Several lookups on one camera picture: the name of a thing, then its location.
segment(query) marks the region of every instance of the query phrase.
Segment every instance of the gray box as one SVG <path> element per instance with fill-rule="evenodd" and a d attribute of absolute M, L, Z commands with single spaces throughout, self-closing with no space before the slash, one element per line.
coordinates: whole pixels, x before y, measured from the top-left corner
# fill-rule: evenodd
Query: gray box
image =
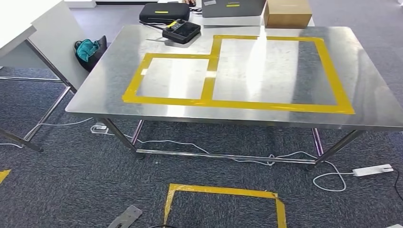
<path fill-rule="evenodd" d="M 260 16 L 266 0 L 201 0 L 204 18 Z"/>

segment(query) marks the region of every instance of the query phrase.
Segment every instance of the table top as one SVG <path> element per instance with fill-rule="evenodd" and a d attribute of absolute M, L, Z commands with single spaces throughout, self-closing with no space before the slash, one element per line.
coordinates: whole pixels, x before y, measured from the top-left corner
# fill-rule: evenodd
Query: table top
<path fill-rule="evenodd" d="M 31 23 L 61 1 L 0 1 L 0 57 L 30 37 L 36 31 Z"/>
<path fill-rule="evenodd" d="M 123 27 L 66 108 L 102 118 L 401 130 L 350 28 L 202 28 L 186 45 Z"/>
<path fill-rule="evenodd" d="M 158 0 L 158 3 L 182 2 L 181 0 Z M 196 1 L 196 7 L 202 7 L 202 1 Z M 250 17 L 219 17 L 219 18 L 204 18 L 200 14 L 190 13 L 189 21 L 198 25 L 216 25 L 216 26 L 260 26 L 265 25 L 264 15 L 267 8 L 262 11 L 262 15 Z M 308 26 L 315 26 L 313 19 L 308 23 Z"/>

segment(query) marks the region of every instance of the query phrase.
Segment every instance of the black controller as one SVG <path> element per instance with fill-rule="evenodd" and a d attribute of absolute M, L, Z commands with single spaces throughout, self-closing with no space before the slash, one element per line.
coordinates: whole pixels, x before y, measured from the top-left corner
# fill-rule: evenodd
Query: black controller
<path fill-rule="evenodd" d="M 161 29 L 163 31 L 163 37 L 172 40 L 175 43 L 186 44 L 197 34 L 200 33 L 201 26 L 182 20 L 174 20 L 166 28 L 161 28 L 156 25 L 141 22 L 142 24 Z"/>

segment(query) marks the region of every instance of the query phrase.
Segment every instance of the yellow tape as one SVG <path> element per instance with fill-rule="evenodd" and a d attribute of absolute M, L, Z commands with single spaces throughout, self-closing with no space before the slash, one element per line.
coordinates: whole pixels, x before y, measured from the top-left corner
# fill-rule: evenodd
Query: yellow tape
<path fill-rule="evenodd" d="M 3 180 L 7 177 L 7 175 L 10 173 L 11 170 L 4 170 L 0 171 L 0 184 L 3 182 Z"/>
<path fill-rule="evenodd" d="M 286 210 L 285 210 L 284 204 L 278 198 L 278 194 L 276 194 L 276 193 L 273 193 L 270 191 L 257 191 L 257 190 L 247 190 L 247 189 L 208 187 L 208 186 L 183 185 L 183 184 L 170 184 L 169 185 L 168 194 L 166 197 L 165 208 L 164 208 L 164 224 L 166 224 L 168 221 L 168 215 L 171 210 L 173 196 L 176 191 L 191 191 L 191 192 L 203 192 L 203 193 L 212 193 L 212 194 L 226 194 L 226 195 L 238 195 L 238 196 L 250 196 L 250 197 L 275 199 L 278 228 L 287 228 Z"/>
<path fill-rule="evenodd" d="M 350 100 L 343 89 L 343 85 L 337 76 L 335 67 L 333 66 L 331 57 L 327 52 L 325 42 L 318 37 L 274 37 L 267 36 L 267 40 L 282 41 L 302 41 L 314 42 L 317 48 L 320 60 L 322 62 L 325 74 L 329 81 L 336 105 L 321 104 L 286 104 L 286 103 L 265 103 L 265 102 L 246 102 L 246 101 L 223 101 L 213 100 L 215 79 L 217 76 L 218 64 L 220 61 L 220 52 L 223 39 L 246 39 L 256 40 L 259 36 L 236 36 L 236 35 L 215 35 L 211 52 L 209 55 L 198 54 L 164 54 L 164 53 L 147 53 L 143 61 L 136 70 L 132 81 L 130 82 L 122 99 L 127 103 L 156 104 L 156 105 L 186 105 L 186 106 L 202 106 L 202 107 L 218 107 L 218 108 L 242 108 L 242 109 L 261 109 L 276 110 L 289 112 L 311 112 L 311 113 L 334 113 L 334 114 L 355 114 Z M 165 97 L 145 97 L 137 96 L 136 92 L 140 87 L 144 77 L 143 70 L 148 69 L 153 58 L 186 58 L 186 59 L 208 59 L 207 75 L 204 80 L 203 89 L 200 99 L 180 99 Z"/>
<path fill-rule="evenodd" d="M 172 22 L 171 24 L 169 24 L 167 27 L 171 27 L 171 26 L 173 26 L 174 24 L 176 24 L 177 22 L 176 21 L 174 21 L 174 22 Z"/>

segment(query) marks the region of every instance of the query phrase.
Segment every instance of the carpet floor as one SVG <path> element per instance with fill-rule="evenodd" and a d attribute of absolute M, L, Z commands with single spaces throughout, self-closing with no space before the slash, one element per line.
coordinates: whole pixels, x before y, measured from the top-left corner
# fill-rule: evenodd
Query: carpet floor
<path fill-rule="evenodd" d="M 319 26 L 350 26 L 389 87 L 403 104 L 403 12 L 389 0 L 310 0 Z M 73 13 L 85 29 L 89 18 L 110 15 L 115 28 L 134 20 L 138 7 L 98 7 Z M 383 20 L 379 24 L 374 20 Z M 102 27 L 94 25 L 99 35 Z M 52 77 L 42 69 L 4 67 L 0 76 Z M 0 127 L 24 136 L 63 91 L 52 83 L 0 81 Z M 68 94 L 47 123 L 83 120 L 67 114 Z M 126 134 L 137 121 L 113 120 Z M 256 163 L 203 158 L 147 155 L 137 160 L 115 137 L 91 134 L 90 120 L 82 124 L 43 126 L 33 142 L 44 152 L 0 146 L 0 171 L 11 169 L 0 184 L 2 228 L 106 228 L 128 206 L 143 215 L 131 226 L 162 224 L 170 183 L 271 191 L 285 204 L 289 228 L 385 228 L 403 225 L 403 202 L 393 184 L 396 172 L 367 177 L 346 175 L 347 189 L 328 192 L 312 179 L 333 172 L 328 164 L 307 172 L 304 165 L 264 166 Z M 347 132 L 320 130 L 324 148 Z M 145 122 L 142 141 L 170 139 L 195 143 L 212 153 L 268 156 L 296 151 L 314 154 L 309 129 L 221 124 Z M 10 143 L 0 137 L 0 143 Z M 174 143 L 139 144 L 140 148 L 199 152 Z M 295 158 L 306 158 L 296 155 Z M 400 133 L 367 132 L 330 159 L 341 172 L 391 164 L 403 173 L 403 136 Z M 317 183 L 330 189 L 343 187 L 327 176 Z M 403 180 L 398 184 L 403 192 Z M 175 193 L 168 223 L 178 228 L 277 227 L 272 199 L 197 192 Z"/>

